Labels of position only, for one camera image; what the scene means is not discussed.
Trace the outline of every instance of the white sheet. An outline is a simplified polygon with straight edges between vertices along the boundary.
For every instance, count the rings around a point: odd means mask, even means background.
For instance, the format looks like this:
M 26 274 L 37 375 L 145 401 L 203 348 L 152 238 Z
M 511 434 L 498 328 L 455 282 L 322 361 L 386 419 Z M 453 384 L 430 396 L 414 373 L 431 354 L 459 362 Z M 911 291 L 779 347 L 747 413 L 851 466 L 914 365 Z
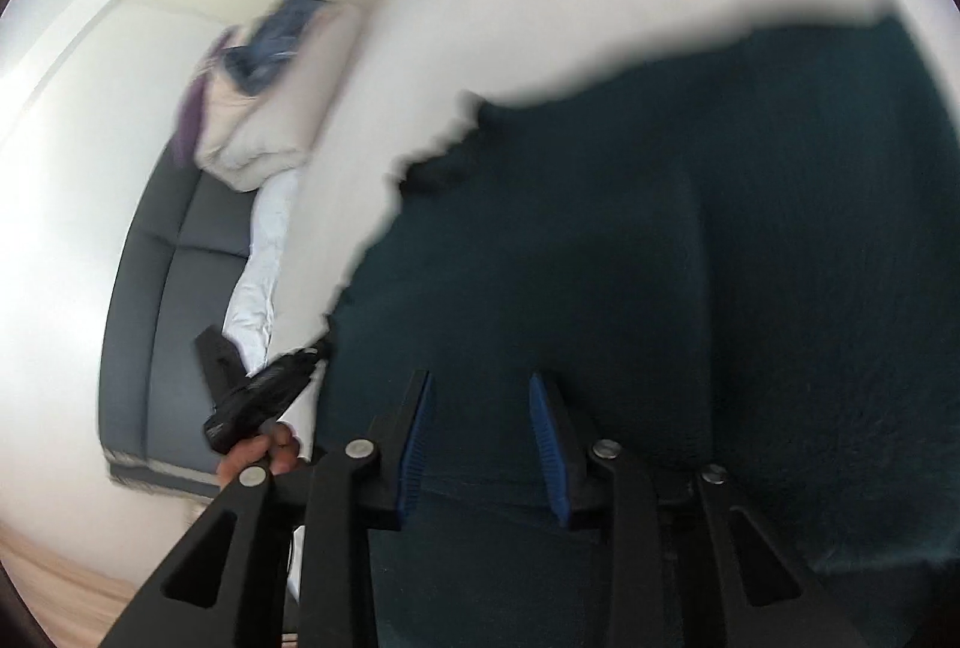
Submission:
M 274 327 L 274 288 L 300 175 L 300 169 L 291 169 L 272 176 L 253 199 L 250 259 L 224 316 L 224 334 L 237 344 L 248 374 L 267 363 Z
M 397 206 L 397 158 L 451 135 L 461 94 L 541 98 L 632 59 L 702 47 L 742 33 L 763 7 L 788 0 L 390 0 L 371 30 L 304 169 L 280 280 L 271 351 L 300 346 L 347 282 L 361 248 Z M 789 0 L 798 4 L 798 0 Z M 845 0 L 862 14 L 883 0 Z M 955 112 L 960 13 L 952 0 L 893 0 Z M 315 389 L 285 418 L 313 436 Z

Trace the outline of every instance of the purple fabric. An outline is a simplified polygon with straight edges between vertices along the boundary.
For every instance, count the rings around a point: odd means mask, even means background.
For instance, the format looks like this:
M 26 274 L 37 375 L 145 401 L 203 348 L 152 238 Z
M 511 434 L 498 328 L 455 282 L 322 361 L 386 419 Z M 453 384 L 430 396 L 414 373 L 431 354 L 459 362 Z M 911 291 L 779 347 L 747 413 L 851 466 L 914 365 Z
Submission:
M 227 45 L 230 36 L 236 31 L 236 26 L 227 28 L 213 46 L 203 57 L 203 65 L 200 66 L 200 74 L 195 76 L 190 86 L 184 93 L 179 110 L 176 113 L 176 132 L 171 141 L 171 149 L 174 153 L 174 162 L 179 168 L 185 169 L 193 164 L 193 153 L 197 148 L 197 142 L 200 140 L 200 132 L 203 131 L 203 97 L 206 94 L 206 80 L 208 79 L 211 66 L 210 61 L 216 58 Z

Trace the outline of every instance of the pillow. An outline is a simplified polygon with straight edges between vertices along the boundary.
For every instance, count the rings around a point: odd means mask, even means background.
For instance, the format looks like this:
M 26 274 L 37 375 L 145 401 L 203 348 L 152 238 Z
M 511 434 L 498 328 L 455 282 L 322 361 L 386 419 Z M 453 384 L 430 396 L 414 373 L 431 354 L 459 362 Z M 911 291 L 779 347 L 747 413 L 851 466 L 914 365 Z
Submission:
M 243 93 L 218 63 L 205 93 L 197 166 L 251 191 L 309 157 L 360 32 L 350 4 L 325 4 L 306 26 L 296 57 L 259 95 Z
M 171 149 L 174 162 L 181 169 L 190 165 L 200 133 L 203 132 L 203 95 L 206 92 L 206 81 L 210 69 L 219 59 L 224 47 L 227 47 L 227 41 L 232 38 L 234 31 L 236 28 L 227 28 L 206 51 L 176 111 L 176 130 L 171 141 Z

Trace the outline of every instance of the wooden floor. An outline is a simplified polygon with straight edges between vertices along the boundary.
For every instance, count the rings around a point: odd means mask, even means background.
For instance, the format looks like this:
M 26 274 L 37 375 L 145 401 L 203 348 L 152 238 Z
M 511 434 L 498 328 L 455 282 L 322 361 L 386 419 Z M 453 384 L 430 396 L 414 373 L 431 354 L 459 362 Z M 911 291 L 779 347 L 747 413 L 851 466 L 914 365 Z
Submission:
M 0 524 L 0 562 L 58 648 L 96 648 L 136 587 L 91 572 Z

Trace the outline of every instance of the person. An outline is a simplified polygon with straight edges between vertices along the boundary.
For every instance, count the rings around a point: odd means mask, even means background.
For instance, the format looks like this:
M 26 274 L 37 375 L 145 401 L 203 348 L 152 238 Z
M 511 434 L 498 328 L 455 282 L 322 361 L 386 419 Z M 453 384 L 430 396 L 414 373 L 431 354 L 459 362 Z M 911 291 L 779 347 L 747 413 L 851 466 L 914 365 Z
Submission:
M 270 456 L 270 471 L 275 475 L 285 474 L 306 464 L 301 459 L 301 442 L 286 423 L 275 423 L 270 434 L 250 437 L 236 445 L 220 459 L 217 466 L 217 482 L 220 489 L 227 488 L 234 478 L 251 464 L 264 456 Z
M 598 631 L 608 546 L 560 531 L 531 423 L 549 370 L 651 464 L 728 469 L 868 643 L 904 645 L 940 584 L 917 565 L 958 533 L 960 153 L 937 98 L 894 18 L 766 28 L 565 100 L 481 103 L 408 167 L 328 315 L 316 414 L 333 450 L 414 370 L 436 381 L 416 514 L 370 533 L 383 642 Z M 298 466 L 293 437 L 238 445 L 223 478 Z

